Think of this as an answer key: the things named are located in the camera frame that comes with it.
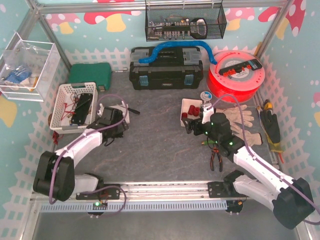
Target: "black box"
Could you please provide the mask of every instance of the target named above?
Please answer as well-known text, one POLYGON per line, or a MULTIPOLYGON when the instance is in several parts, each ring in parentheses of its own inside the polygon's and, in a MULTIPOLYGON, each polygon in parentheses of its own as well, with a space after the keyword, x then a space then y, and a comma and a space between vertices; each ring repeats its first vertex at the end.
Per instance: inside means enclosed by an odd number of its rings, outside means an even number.
POLYGON ((136 47, 131 51, 130 75, 135 90, 196 89, 204 77, 198 47, 162 49, 156 60, 139 63, 152 54, 154 47, 136 47))

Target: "beige glove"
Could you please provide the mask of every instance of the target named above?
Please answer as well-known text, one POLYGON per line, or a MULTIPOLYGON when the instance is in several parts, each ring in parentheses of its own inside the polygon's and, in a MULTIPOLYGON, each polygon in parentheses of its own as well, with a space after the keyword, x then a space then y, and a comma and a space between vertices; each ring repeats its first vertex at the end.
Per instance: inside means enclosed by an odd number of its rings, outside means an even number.
MULTIPOLYGON (((244 120, 244 125, 251 128, 253 126, 252 121, 255 120, 253 116, 251 116, 251 111, 244 111, 247 108, 247 105, 241 105, 241 110, 243 114, 243 120, 244 120)), ((216 113, 223 113, 225 114, 226 118, 230 121, 231 123, 241 123, 241 116, 240 116, 240 111, 238 106, 236 107, 231 107, 231 108, 226 108, 226 109, 216 109, 216 113)))
MULTIPOLYGON (((233 132, 235 132, 234 135, 236 135, 237 137, 239 137, 243 140, 244 135, 243 135, 242 128, 234 122, 230 123, 230 126, 231 126, 231 130, 233 132)), ((261 145, 262 144, 262 138, 261 138, 260 133, 251 133, 248 130, 245 130, 244 134, 245 134, 245 139, 250 147, 252 147, 253 145, 261 145)))

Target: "grey countertop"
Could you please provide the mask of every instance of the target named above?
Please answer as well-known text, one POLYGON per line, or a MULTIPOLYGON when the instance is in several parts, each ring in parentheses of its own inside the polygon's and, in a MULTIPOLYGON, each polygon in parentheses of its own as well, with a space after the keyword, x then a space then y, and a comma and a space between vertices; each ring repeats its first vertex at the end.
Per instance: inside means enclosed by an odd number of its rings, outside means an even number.
MULTIPOLYGON (((228 159, 223 159, 223 172, 210 170, 211 150, 202 146, 204 135, 187 134, 180 126, 183 98, 200 99, 200 93, 208 90, 206 77, 198 89, 134 90, 129 73, 112 73, 111 88, 102 94, 122 96, 129 107, 141 112, 130 112, 129 129, 123 138, 116 138, 110 146, 100 145, 85 156, 75 168, 76 174, 93 173, 107 182, 144 181, 220 181, 224 176, 240 169, 228 159)), ((119 104, 119 100, 102 100, 105 106, 119 104)), ((255 120, 251 133, 261 133, 263 145, 253 146, 266 161, 271 162, 267 140, 260 126, 254 101, 246 103, 255 120)), ((233 107, 221 102, 218 108, 233 107)), ((66 134, 59 140, 61 148, 79 134, 66 134)))

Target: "pliers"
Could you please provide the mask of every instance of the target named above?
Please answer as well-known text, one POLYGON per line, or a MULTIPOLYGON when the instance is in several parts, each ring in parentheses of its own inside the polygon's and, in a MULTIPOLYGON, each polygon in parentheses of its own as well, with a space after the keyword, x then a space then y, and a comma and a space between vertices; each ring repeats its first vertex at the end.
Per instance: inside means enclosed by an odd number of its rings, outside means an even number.
POLYGON ((213 149, 211 150, 212 154, 211 154, 211 158, 210 158, 210 168, 211 171, 215 170, 215 166, 214 166, 214 160, 215 160, 215 156, 217 155, 218 157, 218 161, 219 161, 219 172, 222 172, 223 170, 223 163, 222 163, 222 157, 220 155, 219 149, 216 147, 213 147, 213 149))

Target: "black glove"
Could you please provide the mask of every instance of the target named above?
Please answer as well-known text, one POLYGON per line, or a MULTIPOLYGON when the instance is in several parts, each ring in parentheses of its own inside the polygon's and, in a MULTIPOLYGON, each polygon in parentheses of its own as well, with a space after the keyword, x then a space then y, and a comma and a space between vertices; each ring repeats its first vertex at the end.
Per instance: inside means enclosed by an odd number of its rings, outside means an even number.
POLYGON ((261 111, 260 119, 263 124, 266 134, 269 136, 272 143, 280 143, 280 129, 276 114, 271 114, 271 111, 261 111))

